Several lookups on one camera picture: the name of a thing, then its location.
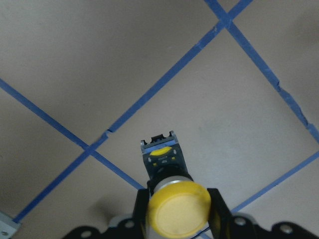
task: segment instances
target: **floor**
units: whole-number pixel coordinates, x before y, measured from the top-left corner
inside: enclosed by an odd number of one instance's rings
[[[106,230],[146,187],[140,140],[170,130],[234,212],[319,235],[318,12],[317,0],[1,1],[12,238]]]

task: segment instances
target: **yellow push button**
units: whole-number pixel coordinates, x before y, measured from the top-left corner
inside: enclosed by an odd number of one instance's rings
[[[163,237],[189,237],[207,223],[210,203],[208,191],[197,183],[183,181],[170,184],[152,196],[148,221]]]
[[[161,156],[163,154],[168,153],[171,149],[172,149],[172,147],[166,146],[164,148],[160,148],[160,149],[152,151],[150,153],[150,156]]]

